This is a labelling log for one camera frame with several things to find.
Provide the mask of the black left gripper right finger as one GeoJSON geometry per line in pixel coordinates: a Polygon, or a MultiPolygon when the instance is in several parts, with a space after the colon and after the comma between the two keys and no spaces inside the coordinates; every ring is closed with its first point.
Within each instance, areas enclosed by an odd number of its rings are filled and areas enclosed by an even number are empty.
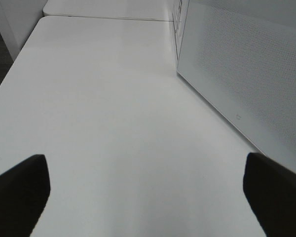
{"type": "Polygon", "coordinates": [[[248,153],[243,192],[268,237],[296,237],[296,174],[260,153],[248,153]]]}

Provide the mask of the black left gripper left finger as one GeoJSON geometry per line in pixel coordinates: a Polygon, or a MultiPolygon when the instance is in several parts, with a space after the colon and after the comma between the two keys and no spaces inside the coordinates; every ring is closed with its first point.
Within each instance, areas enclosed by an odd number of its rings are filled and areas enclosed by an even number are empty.
{"type": "Polygon", "coordinates": [[[0,175],[0,237],[28,237],[50,196],[45,155],[33,155],[0,175]]]}

